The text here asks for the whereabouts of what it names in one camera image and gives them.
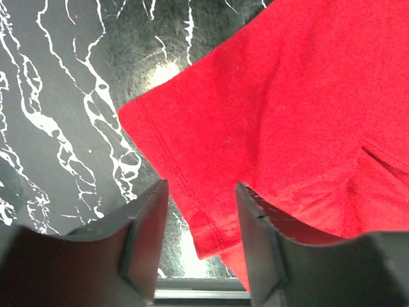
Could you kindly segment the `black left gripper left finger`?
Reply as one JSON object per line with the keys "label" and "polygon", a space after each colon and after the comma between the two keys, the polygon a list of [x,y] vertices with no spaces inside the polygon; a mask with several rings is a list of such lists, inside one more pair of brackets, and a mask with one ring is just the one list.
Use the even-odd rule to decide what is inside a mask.
{"label": "black left gripper left finger", "polygon": [[1,227],[2,306],[149,306],[167,217],[169,184],[66,235]]}

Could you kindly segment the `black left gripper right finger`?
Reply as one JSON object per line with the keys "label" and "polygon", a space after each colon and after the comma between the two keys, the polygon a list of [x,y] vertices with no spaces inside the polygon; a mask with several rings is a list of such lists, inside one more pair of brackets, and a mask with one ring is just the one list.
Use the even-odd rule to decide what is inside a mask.
{"label": "black left gripper right finger", "polygon": [[408,233],[344,239],[239,183],[235,189],[253,306],[407,306]]}

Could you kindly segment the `red t shirt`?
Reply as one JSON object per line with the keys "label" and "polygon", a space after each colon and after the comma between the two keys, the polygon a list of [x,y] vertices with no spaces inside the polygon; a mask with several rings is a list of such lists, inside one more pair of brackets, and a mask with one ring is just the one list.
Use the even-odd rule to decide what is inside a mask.
{"label": "red t shirt", "polygon": [[408,229],[407,1],[274,1],[118,115],[244,287],[238,182],[340,237]]}

